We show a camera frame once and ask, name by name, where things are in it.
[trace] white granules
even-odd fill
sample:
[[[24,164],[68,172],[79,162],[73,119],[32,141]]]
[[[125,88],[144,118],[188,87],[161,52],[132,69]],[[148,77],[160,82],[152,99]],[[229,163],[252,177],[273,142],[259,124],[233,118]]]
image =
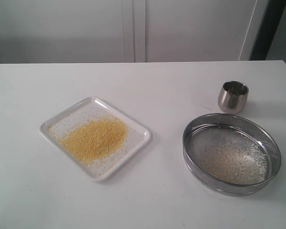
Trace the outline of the white granules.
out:
[[[227,129],[206,129],[190,139],[195,163],[213,177],[240,185],[266,178],[267,158],[255,142]]]

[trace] metal cup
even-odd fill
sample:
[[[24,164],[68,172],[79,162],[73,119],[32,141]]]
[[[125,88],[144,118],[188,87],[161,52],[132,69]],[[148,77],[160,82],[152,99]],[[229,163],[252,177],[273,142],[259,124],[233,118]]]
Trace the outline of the metal cup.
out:
[[[249,88],[237,81],[225,82],[218,96],[219,108],[228,114],[240,112],[246,105]]]

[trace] cabinet door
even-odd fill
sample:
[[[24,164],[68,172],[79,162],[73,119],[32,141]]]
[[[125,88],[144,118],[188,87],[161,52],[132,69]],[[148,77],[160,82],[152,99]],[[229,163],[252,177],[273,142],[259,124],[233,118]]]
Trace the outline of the cabinet door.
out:
[[[146,60],[249,59],[267,2],[146,0]]]
[[[0,63],[133,61],[131,0],[0,0]]]

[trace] white table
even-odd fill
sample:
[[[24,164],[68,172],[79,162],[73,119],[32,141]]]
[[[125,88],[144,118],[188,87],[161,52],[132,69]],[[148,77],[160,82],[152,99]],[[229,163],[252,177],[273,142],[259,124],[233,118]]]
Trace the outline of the white table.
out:
[[[220,112],[222,84],[250,88],[240,114],[276,140],[282,167],[256,194],[204,187],[182,160],[182,133]],[[148,127],[151,143],[113,177],[90,180],[40,134],[95,95]],[[275,62],[0,65],[0,229],[286,229],[286,65]]]

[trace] sieve rim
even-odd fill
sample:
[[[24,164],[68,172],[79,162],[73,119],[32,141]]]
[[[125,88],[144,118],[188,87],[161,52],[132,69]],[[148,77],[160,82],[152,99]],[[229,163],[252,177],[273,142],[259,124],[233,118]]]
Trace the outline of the sieve rim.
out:
[[[273,145],[274,145],[274,147],[275,147],[275,149],[276,149],[276,152],[277,152],[277,160],[278,160],[278,167],[277,167],[277,169],[274,171],[274,173],[272,173],[271,176],[268,177],[267,179],[265,179],[264,181],[261,181],[261,182],[258,182],[258,183],[253,183],[253,184],[249,184],[249,185],[242,185],[242,184],[230,183],[230,182],[227,182],[227,181],[218,179],[218,178],[216,178],[216,177],[214,177],[214,176],[208,174],[207,172],[205,172],[202,168],[200,168],[200,167],[198,166],[198,164],[194,162],[194,160],[193,160],[192,157],[190,156],[190,154],[189,154],[189,152],[188,152],[188,149],[187,149],[187,147],[186,147],[185,141],[186,141],[187,138],[188,138],[188,134],[186,133],[186,131],[187,131],[188,128],[191,128],[193,122],[199,120],[199,119],[202,118],[202,117],[208,117],[208,116],[229,116],[229,117],[241,119],[241,120],[243,120],[243,121],[245,121],[245,122],[248,122],[248,123],[250,123],[250,124],[256,126],[257,128],[259,128],[259,129],[266,135],[266,137],[268,137],[268,138],[271,140],[271,142],[273,143]],[[203,129],[202,129],[203,127],[202,127],[202,126],[208,126],[208,125],[213,125],[213,126],[214,126],[214,125],[220,125],[220,124],[205,123],[204,125],[196,126],[197,129],[194,130],[193,132],[191,132],[191,134],[194,135],[195,132],[203,131]],[[262,127],[260,127],[258,124],[254,123],[254,122],[252,122],[252,121],[250,121],[250,120],[248,120],[248,119],[246,119],[246,118],[243,118],[243,117],[234,115],[234,114],[212,113],[212,114],[206,114],[206,115],[199,116],[199,117],[193,119],[193,120],[186,126],[186,128],[185,128],[185,130],[184,130],[184,133],[183,133],[183,138],[182,138],[182,139],[183,139],[183,148],[184,148],[184,151],[185,151],[186,154],[187,154],[188,159],[189,159],[201,172],[203,172],[205,175],[207,175],[208,177],[210,177],[210,178],[212,178],[212,179],[215,179],[215,180],[217,180],[217,181],[223,182],[223,183],[225,183],[225,184],[227,184],[227,185],[230,185],[230,186],[234,186],[234,187],[257,187],[257,186],[266,184],[266,183],[268,183],[270,180],[272,180],[272,179],[278,174],[278,172],[279,172],[279,170],[280,170],[280,167],[281,167],[281,164],[282,164],[281,153],[280,153],[279,147],[278,147],[278,145],[276,144],[276,142],[275,142],[275,140],[273,139],[273,137],[272,137],[266,130],[264,130]]]

